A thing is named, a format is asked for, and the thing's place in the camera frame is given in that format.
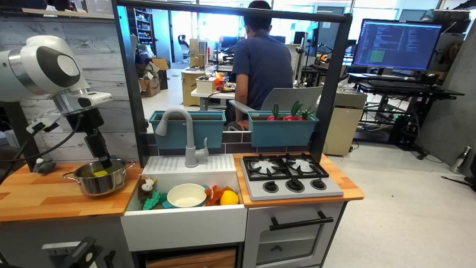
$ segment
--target oven handle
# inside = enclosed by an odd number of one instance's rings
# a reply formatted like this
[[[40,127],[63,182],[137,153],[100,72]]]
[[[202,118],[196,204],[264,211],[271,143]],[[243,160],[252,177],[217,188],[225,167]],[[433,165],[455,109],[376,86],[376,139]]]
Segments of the oven handle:
[[[296,228],[296,227],[303,227],[308,225],[334,222],[334,219],[332,217],[326,217],[326,215],[324,215],[324,213],[320,210],[317,212],[317,214],[320,217],[319,219],[303,220],[303,221],[283,223],[283,224],[279,224],[276,217],[272,217],[271,222],[273,223],[273,225],[269,226],[269,230],[276,231],[276,230],[282,230],[282,229],[288,229],[288,228]]]

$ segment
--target stainless steel pot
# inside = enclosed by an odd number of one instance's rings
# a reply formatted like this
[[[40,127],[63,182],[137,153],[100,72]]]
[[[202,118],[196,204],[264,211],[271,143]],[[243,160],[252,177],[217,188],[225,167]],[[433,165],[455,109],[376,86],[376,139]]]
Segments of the stainless steel pot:
[[[136,164],[134,161],[126,162],[122,159],[111,159],[111,163],[112,167],[108,170],[115,171],[104,176],[94,176],[95,172],[104,170],[101,162],[95,161],[78,168],[74,172],[63,174],[63,178],[76,181],[81,192],[87,196],[106,195],[126,185],[126,170]],[[73,174],[74,178],[68,177],[69,174]]]

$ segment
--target teal planter box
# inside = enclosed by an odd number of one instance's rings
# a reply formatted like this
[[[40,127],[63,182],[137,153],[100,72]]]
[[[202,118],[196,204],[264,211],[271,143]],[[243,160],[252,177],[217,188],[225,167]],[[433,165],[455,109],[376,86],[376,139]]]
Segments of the teal planter box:
[[[256,117],[268,118],[272,112],[248,112],[251,146],[306,146],[309,143],[314,127],[319,120],[311,116],[302,121],[263,121]]]
[[[149,118],[152,124],[155,140],[159,149],[185,149],[187,146],[187,129],[185,119],[180,114],[170,116],[167,124],[167,135],[159,136],[155,134],[155,129],[160,123],[165,111],[155,111]],[[195,147],[203,148],[203,141],[208,138],[208,148],[221,148],[221,138],[223,124],[225,123],[225,113],[218,111],[196,111],[189,112],[193,119],[193,137]]]

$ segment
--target stovetop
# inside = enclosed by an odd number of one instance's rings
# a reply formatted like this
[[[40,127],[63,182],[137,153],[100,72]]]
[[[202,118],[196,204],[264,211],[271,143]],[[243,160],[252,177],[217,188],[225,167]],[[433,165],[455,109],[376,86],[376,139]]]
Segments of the stovetop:
[[[344,193],[311,156],[244,156],[241,167],[253,201],[342,196]]]

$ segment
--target metal bottle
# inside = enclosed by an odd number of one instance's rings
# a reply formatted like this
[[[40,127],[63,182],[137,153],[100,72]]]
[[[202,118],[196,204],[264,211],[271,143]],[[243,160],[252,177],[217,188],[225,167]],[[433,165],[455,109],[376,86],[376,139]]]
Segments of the metal bottle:
[[[459,174],[461,173],[461,167],[465,164],[466,159],[468,158],[469,152],[472,150],[470,146],[466,146],[465,150],[460,153],[458,158],[456,159],[455,164],[450,168],[449,171]]]

